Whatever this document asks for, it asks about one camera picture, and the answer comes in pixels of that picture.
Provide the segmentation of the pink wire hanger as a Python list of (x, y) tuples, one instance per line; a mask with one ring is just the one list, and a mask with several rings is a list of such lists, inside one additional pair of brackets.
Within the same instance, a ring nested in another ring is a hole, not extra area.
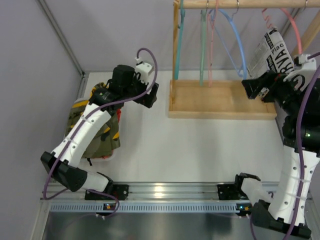
[(213, 52), (214, 52), (214, 32), (215, 32), (215, 22), (216, 15), (219, 7), (219, 1), (215, 1), (214, 13), (207, 14), (207, 35), (209, 37), (208, 46), (208, 86), (212, 86), (213, 76), (212, 76), (212, 64), (213, 64)]

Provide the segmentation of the light blue plastic hanger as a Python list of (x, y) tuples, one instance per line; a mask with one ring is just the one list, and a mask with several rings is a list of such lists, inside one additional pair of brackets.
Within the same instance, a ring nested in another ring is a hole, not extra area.
[(241, 37), (240, 37), (240, 34), (238, 32), (238, 29), (234, 23), (234, 20), (233, 20), (233, 17), (232, 16), (229, 16), (227, 14), (227, 12), (221, 8), (219, 8), (218, 10), (215, 10), (215, 9), (211, 9), (208, 14), (209, 14), (209, 19), (210, 21), (213, 23), (214, 21), (214, 17), (217, 15), (217, 13), (220, 12), (225, 18), (226, 20), (228, 21), (229, 25), (231, 26), (232, 30), (233, 30), (233, 33), (234, 33), (234, 36), (235, 36), (235, 39), (236, 39), (236, 43), (237, 43), (237, 46), (238, 46), (238, 49), (239, 49), (239, 53), (240, 53), (240, 59), (241, 59), (241, 66), (240, 67), (237, 67), (227, 45), (226, 45), (226, 42), (225, 40), (223, 39), (223, 37), (221, 36), (219, 30), (217, 29), (217, 27), (214, 27), (214, 30), (215, 32), (217, 33), (228, 57), (229, 57), (229, 60), (231, 61), (231, 64), (234, 68), (234, 70), (236, 71), (237, 75), (239, 78), (242, 78), (243, 80), (246, 79), (248, 77), (248, 72), (247, 72), (247, 61), (246, 61), (246, 55), (245, 55), (245, 51), (244, 51), (244, 47), (243, 47), (243, 44), (242, 44), (242, 40), (241, 40)]

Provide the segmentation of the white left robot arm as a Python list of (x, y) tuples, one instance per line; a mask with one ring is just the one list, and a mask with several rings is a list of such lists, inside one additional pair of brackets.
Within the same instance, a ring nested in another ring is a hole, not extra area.
[(40, 157), (50, 177), (72, 192), (79, 189), (106, 192), (112, 180), (102, 173), (80, 169), (80, 160), (98, 131), (117, 115), (125, 102), (153, 106), (159, 85), (148, 80), (151, 75), (157, 76), (157, 70), (156, 65), (143, 61), (135, 67), (119, 64), (107, 83), (96, 85), (74, 127), (56, 148)]

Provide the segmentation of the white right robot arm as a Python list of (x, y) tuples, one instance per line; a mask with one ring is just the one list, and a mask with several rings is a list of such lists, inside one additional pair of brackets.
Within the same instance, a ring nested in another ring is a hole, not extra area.
[(277, 103), (286, 113), (282, 126), (283, 164), (274, 194), (263, 190), (261, 180), (252, 174), (236, 176), (238, 189), (252, 204), (250, 226), (277, 231), (284, 238), (308, 239), (305, 203), (314, 170), (320, 162), (320, 79), (316, 71), (309, 83), (298, 84), (297, 77), (267, 71), (241, 83), (246, 95)]

